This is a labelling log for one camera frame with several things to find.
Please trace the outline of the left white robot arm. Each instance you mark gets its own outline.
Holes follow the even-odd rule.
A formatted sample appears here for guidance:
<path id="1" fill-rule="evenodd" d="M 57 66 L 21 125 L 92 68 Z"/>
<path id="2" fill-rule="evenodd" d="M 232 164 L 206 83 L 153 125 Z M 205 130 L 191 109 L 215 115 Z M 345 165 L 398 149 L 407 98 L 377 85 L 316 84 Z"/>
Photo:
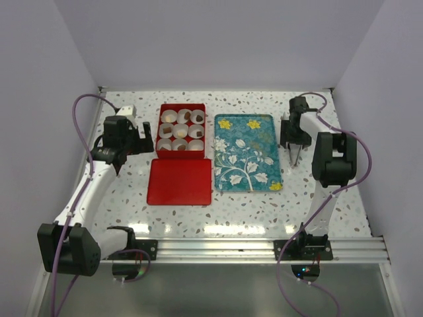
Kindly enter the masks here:
<path id="1" fill-rule="evenodd" d="M 84 176 L 63 211 L 37 232 L 46 271 L 92 276 L 100 261 L 118 254 L 130 259 L 137 253 L 135 232 L 130 227 L 110 226 L 104 235 L 92 233 L 95 215 L 111 183 L 130 155 L 154 150 L 149 122 L 143 122 L 144 137 L 129 116 L 108 116 L 102 134 L 95 139 Z"/>

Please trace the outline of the metal tweezers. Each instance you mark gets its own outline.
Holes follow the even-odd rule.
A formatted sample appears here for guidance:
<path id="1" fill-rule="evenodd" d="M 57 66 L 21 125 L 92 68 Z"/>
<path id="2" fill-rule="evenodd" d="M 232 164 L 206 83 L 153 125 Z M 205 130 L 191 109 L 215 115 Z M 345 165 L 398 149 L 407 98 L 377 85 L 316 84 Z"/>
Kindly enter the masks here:
<path id="1" fill-rule="evenodd" d="M 297 145 L 293 143 L 288 144 L 289 163 L 292 167 L 297 166 L 301 150 L 302 150 L 301 145 Z"/>

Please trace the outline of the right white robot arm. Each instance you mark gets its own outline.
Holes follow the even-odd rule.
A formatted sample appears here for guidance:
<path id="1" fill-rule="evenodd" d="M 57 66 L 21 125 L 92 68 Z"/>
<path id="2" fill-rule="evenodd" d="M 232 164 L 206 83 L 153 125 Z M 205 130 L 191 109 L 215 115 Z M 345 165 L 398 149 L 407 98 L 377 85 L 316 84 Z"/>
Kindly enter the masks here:
<path id="1" fill-rule="evenodd" d="M 305 260 L 327 243 L 340 189 L 356 177 L 357 171 L 357 140 L 324 121 L 320 113 L 301 95 L 289 101 L 289 116 L 281 119 L 280 145 L 288 150 L 292 167 L 297 166 L 300 152 L 315 144 L 311 163 L 315 193 L 306 220 L 291 243 L 297 256 Z"/>

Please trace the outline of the red box lid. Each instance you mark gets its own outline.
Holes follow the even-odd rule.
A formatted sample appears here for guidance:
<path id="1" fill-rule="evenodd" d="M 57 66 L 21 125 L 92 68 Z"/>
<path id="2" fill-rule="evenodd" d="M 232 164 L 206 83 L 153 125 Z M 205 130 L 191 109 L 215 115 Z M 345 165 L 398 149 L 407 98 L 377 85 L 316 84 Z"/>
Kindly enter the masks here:
<path id="1" fill-rule="evenodd" d="M 149 205 L 210 205 L 212 203 L 210 159 L 154 159 L 151 162 Z"/>

